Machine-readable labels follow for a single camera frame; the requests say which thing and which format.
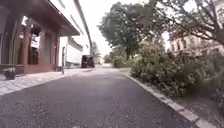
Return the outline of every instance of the sky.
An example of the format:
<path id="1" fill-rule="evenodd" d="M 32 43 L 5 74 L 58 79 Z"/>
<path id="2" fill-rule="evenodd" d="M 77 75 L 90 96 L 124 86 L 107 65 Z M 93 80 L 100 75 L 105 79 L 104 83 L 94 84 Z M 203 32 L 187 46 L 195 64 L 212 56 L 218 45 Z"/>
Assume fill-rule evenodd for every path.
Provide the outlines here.
<path id="1" fill-rule="evenodd" d="M 110 53 L 111 48 L 106 39 L 101 35 L 97 25 L 100 24 L 102 17 L 116 2 L 121 3 L 138 3 L 144 0 L 80 0 L 90 35 L 93 41 L 96 41 L 102 57 Z"/>

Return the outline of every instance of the paved sidewalk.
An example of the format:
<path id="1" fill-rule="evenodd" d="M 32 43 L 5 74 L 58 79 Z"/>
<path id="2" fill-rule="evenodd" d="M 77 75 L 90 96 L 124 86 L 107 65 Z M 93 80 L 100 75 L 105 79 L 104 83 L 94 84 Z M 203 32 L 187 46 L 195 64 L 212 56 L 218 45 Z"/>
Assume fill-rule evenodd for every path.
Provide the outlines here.
<path id="1" fill-rule="evenodd" d="M 60 79 L 63 77 L 72 76 L 79 74 L 81 72 L 89 71 L 92 69 L 69 69 L 65 70 L 65 74 L 62 75 L 61 72 L 46 72 L 46 73 L 37 73 L 29 74 L 20 77 L 16 77 L 15 80 L 6 81 L 3 76 L 0 76 L 0 95 L 7 93 L 19 91 L 25 88 L 32 86 L 41 85 L 43 83 Z"/>

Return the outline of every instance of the leaves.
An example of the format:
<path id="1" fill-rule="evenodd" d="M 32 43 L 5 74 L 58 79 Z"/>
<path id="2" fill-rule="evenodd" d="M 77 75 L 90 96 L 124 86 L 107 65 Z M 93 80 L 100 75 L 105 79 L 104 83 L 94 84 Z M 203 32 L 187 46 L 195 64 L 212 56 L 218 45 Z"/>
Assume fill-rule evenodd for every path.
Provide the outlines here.
<path id="1" fill-rule="evenodd" d="M 139 49 L 143 39 L 160 39 L 164 23 L 156 14 L 156 4 L 114 4 L 102 18 L 99 29 L 112 47 L 125 48 L 127 59 Z"/>

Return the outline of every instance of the parked car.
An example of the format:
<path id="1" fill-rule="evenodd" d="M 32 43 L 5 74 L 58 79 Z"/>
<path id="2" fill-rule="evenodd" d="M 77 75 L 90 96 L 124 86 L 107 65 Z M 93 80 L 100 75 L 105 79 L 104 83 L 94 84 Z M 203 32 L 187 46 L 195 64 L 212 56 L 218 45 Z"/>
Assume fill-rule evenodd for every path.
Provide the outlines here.
<path id="1" fill-rule="evenodd" d="M 93 57 L 90 55 L 83 55 L 81 68 L 95 68 Z"/>

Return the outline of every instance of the glass door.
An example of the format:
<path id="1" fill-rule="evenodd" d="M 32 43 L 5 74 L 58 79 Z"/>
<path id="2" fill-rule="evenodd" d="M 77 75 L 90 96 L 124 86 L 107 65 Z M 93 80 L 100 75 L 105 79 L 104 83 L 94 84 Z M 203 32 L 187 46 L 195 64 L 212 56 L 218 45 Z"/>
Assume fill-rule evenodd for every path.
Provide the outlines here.
<path id="1" fill-rule="evenodd" d="M 4 6 L 0 5 L 0 64 L 2 64 L 2 59 L 4 55 L 4 42 L 7 40 L 8 36 L 8 33 L 5 32 L 8 15 L 9 10 Z"/>

